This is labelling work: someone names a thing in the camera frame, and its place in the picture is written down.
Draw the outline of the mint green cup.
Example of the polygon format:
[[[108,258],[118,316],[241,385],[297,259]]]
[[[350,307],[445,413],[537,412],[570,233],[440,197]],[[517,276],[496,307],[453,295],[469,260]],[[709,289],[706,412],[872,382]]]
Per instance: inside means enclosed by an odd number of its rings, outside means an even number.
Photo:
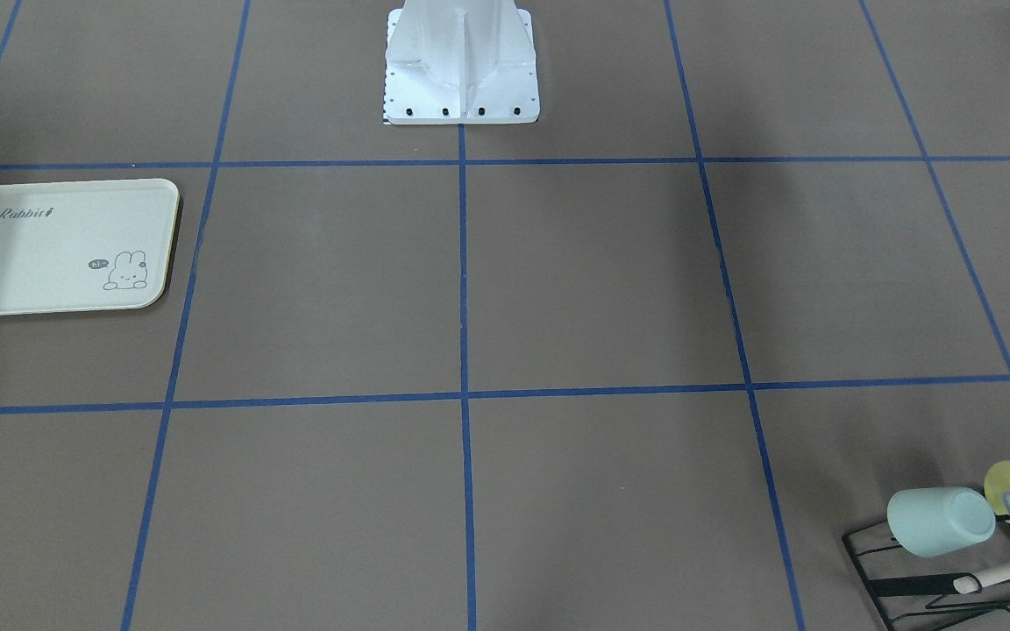
[[[962,486],[897,492],[887,502],[886,522],[895,542],[922,558],[978,546],[997,530],[985,496]]]

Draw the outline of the cream rabbit tray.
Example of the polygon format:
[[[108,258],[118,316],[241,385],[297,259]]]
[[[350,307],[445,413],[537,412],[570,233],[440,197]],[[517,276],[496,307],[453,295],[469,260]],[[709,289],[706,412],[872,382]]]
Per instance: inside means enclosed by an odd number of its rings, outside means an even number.
[[[0,316],[148,307],[180,204],[163,177],[0,185]]]

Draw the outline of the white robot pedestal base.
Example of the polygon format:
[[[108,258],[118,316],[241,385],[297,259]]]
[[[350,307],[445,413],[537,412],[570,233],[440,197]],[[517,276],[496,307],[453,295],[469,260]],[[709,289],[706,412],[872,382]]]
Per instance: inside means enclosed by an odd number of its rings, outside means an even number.
[[[513,1],[405,1],[386,25],[385,124],[540,118],[532,16]]]

